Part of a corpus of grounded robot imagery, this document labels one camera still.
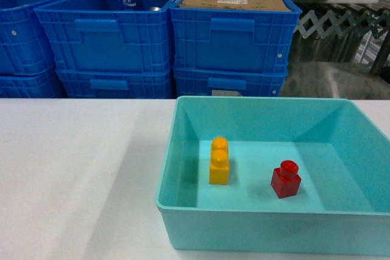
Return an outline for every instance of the red lego block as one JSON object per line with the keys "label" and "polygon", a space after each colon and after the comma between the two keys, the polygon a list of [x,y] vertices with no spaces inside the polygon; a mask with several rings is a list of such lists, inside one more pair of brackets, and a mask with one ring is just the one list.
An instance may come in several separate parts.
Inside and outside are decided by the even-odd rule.
{"label": "red lego block", "polygon": [[302,179],[298,175],[299,167],[293,161],[282,161],[280,167],[274,169],[271,186],[279,198],[297,195]]}

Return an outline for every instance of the lego brick stud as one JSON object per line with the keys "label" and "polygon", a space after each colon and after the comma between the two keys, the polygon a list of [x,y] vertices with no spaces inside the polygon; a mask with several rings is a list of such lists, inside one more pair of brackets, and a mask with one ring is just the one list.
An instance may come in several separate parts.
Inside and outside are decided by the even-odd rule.
{"label": "lego brick stud", "polygon": [[229,148],[227,140],[217,137],[211,144],[209,184],[227,185],[229,182]]}
{"label": "lego brick stud", "polygon": [[279,198],[297,195],[302,181],[298,170],[298,165],[291,160],[282,161],[280,167],[274,169],[271,186]]}
{"label": "lego brick stud", "polygon": [[211,151],[217,150],[217,149],[222,149],[222,150],[226,150],[227,152],[229,152],[229,147],[228,147],[226,138],[217,137],[213,140],[213,142],[211,143]]}

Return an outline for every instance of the stacked crate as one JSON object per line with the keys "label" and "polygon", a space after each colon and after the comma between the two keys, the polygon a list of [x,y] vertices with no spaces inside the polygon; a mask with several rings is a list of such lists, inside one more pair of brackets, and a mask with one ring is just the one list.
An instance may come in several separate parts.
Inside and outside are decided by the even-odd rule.
{"label": "stacked crate", "polygon": [[34,7],[53,0],[0,0],[0,97],[66,97]]}
{"label": "stacked crate", "polygon": [[[171,98],[171,0],[59,0],[37,7],[69,97]],[[151,7],[161,10],[151,11]]]}
{"label": "stacked crate", "polygon": [[300,9],[290,12],[171,7],[177,95],[278,96]]}

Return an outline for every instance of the crate handle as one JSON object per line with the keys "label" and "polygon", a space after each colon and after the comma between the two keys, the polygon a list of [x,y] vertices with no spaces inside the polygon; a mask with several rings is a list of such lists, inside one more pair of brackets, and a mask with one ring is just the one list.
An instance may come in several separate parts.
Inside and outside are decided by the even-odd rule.
{"label": "crate handle", "polygon": [[126,80],[91,79],[92,90],[128,91],[129,83]]}
{"label": "crate handle", "polygon": [[255,20],[254,19],[212,18],[210,29],[253,33],[255,32]]}
{"label": "crate handle", "polygon": [[74,24],[79,32],[119,32],[116,19],[75,19]]}
{"label": "crate handle", "polygon": [[246,91],[246,80],[216,79],[214,77],[209,77],[207,88],[209,90]]}

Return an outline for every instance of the bottle label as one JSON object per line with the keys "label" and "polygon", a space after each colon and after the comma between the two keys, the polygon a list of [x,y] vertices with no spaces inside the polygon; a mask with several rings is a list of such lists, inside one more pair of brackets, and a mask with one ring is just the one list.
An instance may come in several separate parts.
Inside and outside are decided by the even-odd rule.
{"label": "bottle label", "polygon": [[136,9],[136,0],[119,0],[121,9],[123,10],[135,10]]}

